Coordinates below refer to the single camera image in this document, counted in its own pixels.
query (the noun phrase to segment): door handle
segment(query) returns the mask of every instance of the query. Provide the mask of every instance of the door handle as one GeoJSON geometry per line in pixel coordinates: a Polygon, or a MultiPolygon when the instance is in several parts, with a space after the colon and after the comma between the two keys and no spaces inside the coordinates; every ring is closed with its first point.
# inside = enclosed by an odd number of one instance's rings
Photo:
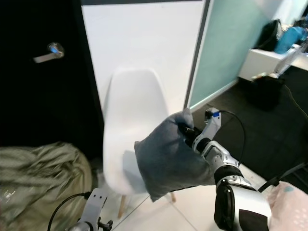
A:
{"type": "Polygon", "coordinates": [[[64,57],[64,49],[63,47],[57,43],[57,42],[52,42],[47,46],[47,50],[50,51],[49,54],[45,54],[39,57],[33,58],[34,62],[37,64],[43,63],[52,59],[61,59],[64,57]]]}

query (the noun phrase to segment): pink fabric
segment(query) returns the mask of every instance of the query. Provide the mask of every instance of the pink fabric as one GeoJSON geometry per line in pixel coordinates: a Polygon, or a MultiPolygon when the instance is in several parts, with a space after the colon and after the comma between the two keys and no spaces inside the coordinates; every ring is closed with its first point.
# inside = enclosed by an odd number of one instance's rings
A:
{"type": "Polygon", "coordinates": [[[272,219],[270,231],[308,231],[308,195],[280,181],[268,196],[272,219]]]}

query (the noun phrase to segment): black bag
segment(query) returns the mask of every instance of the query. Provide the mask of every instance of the black bag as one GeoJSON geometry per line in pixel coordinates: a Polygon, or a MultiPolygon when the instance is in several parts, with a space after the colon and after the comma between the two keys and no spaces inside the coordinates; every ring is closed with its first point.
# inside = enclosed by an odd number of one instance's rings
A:
{"type": "Polygon", "coordinates": [[[255,49],[273,51],[282,34],[280,19],[271,21],[263,27],[255,49]]]}
{"type": "Polygon", "coordinates": [[[248,101],[264,111],[274,109],[280,100],[283,79],[269,76],[261,77],[252,82],[252,89],[247,95],[248,101]]]}

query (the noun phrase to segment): white desk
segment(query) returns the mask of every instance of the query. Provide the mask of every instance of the white desk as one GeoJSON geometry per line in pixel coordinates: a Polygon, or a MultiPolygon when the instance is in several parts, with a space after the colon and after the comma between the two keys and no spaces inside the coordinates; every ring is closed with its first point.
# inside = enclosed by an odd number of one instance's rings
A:
{"type": "Polygon", "coordinates": [[[292,63],[292,66],[308,71],[308,56],[301,53],[292,63]]]}
{"type": "Polygon", "coordinates": [[[239,73],[239,77],[252,81],[252,77],[264,72],[267,74],[276,73],[277,75],[281,75],[290,67],[291,63],[301,52],[301,47],[296,44],[285,54],[250,49],[239,73]]]}

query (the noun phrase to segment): white wall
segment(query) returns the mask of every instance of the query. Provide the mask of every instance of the white wall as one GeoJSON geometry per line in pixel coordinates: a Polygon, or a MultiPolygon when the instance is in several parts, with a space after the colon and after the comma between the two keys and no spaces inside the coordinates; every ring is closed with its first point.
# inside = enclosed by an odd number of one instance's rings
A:
{"type": "Polygon", "coordinates": [[[171,113],[182,110],[204,1],[83,6],[83,17],[104,105],[118,68],[152,68],[171,113]]]}
{"type": "Polygon", "coordinates": [[[279,18],[283,24],[292,24],[302,17],[308,0],[283,0],[274,19],[279,18]]]}
{"type": "Polygon", "coordinates": [[[266,17],[272,19],[286,0],[254,0],[266,17]]]}

